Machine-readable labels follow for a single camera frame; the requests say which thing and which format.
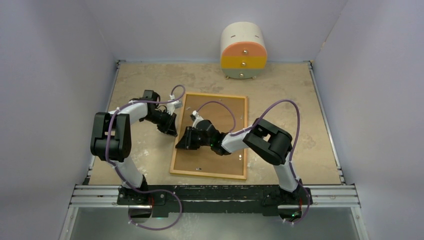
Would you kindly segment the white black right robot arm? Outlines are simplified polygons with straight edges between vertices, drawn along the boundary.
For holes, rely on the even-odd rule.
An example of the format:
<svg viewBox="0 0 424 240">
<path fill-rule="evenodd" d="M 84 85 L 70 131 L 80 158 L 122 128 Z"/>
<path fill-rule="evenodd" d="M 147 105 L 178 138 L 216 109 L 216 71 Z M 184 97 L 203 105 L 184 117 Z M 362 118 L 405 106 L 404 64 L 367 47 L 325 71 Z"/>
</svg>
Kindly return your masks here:
<svg viewBox="0 0 424 240">
<path fill-rule="evenodd" d="M 196 121 L 187 126 L 176 149 L 197 150 L 206 146 L 219 156 L 227 156 L 238 150 L 251 149 L 265 162 L 273 165 L 278 178 L 280 196 L 288 204 L 300 198 L 300 178 L 296 175 L 292 158 L 299 139 L 300 127 L 295 137 L 265 119 L 257 119 L 253 125 L 238 132 L 220 132 L 210 120 Z"/>
</svg>

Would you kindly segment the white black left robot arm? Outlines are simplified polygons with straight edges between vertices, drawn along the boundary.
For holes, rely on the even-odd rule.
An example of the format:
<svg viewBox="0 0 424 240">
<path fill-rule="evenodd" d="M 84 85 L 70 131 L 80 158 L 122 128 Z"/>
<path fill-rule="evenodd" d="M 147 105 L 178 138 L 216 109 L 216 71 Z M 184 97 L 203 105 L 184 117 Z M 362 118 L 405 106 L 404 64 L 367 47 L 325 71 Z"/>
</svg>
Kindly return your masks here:
<svg viewBox="0 0 424 240">
<path fill-rule="evenodd" d="M 147 121 L 165 135 L 177 137 L 175 109 L 181 107 L 181 97 L 171 94 L 162 101 L 153 90 L 145 90 L 142 97 L 132 98 L 125 105 L 94 116 L 90 152 L 108 163 L 119 176 L 122 186 L 131 189 L 129 197 L 138 205 L 149 199 L 145 176 L 139 172 L 130 153 L 132 149 L 131 126 Z"/>
</svg>

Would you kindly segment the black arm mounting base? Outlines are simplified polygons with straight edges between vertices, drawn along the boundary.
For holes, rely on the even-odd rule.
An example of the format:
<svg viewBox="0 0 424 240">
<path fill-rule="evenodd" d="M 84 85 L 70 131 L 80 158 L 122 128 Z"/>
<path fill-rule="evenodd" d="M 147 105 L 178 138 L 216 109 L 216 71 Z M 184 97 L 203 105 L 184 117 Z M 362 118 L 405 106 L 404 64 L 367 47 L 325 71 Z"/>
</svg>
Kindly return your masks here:
<svg viewBox="0 0 424 240">
<path fill-rule="evenodd" d="M 170 213 L 261 214 L 288 221 L 302 217 L 312 206 L 311 190 L 299 186 L 293 192 L 279 185 L 149 185 L 141 194 L 119 187 L 117 205 L 131 209 L 145 206 L 155 218 Z"/>
</svg>

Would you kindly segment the round pastel drawer cabinet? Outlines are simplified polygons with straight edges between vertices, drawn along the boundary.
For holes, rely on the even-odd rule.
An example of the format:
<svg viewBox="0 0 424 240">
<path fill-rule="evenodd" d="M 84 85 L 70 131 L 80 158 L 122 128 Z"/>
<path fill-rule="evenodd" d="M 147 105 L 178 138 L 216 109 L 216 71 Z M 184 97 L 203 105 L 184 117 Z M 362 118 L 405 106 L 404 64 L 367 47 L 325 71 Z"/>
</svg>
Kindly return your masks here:
<svg viewBox="0 0 424 240">
<path fill-rule="evenodd" d="M 261 28 L 239 21 L 229 24 L 220 37 L 220 68 L 226 79 L 255 79 L 267 64 Z"/>
</svg>

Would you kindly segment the aluminium rail frame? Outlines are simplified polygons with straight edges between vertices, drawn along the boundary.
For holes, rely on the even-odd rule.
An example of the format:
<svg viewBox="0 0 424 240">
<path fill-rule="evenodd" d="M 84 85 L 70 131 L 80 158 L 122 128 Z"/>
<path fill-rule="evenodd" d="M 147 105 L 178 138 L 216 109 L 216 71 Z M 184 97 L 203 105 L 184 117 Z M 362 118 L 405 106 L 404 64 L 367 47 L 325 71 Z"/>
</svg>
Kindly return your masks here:
<svg viewBox="0 0 424 240">
<path fill-rule="evenodd" d="M 366 240 L 368 233 L 363 221 L 361 204 L 355 185 L 347 185 L 336 151 L 332 152 L 331 162 L 337 169 L 339 184 L 312 184 L 309 186 L 311 204 L 304 208 L 305 220 L 300 226 L 282 221 L 278 213 L 288 212 L 294 205 L 263 206 L 268 193 L 277 194 L 277 186 L 264 182 L 252 185 L 235 185 L 231 182 L 219 185 L 172 184 L 168 188 L 176 197 L 161 193 L 159 206 L 154 210 L 161 220 L 165 219 L 166 207 L 171 204 L 182 205 L 182 215 L 178 223 L 168 229 L 172 239 L 194 239 L 195 232 L 206 229 L 209 224 L 201 221 L 201 217 L 216 218 L 214 230 L 223 228 L 226 223 L 237 221 L 241 224 L 239 233 L 246 233 L 254 239 L 265 235 L 257 228 L 249 228 L 247 221 L 257 217 L 259 222 L 272 227 L 270 233 L 279 239 L 283 231 L 289 239 L 309 240 Z M 95 173 L 98 169 L 90 166 L 87 183 L 74 188 L 70 200 L 66 221 L 60 235 L 61 239 L 74 239 L 83 232 L 84 213 L 93 210 L 96 215 L 108 215 L 114 210 L 146 210 L 146 205 L 121 204 L 121 187 L 118 185 L 95 184 Z"/>
</svg>

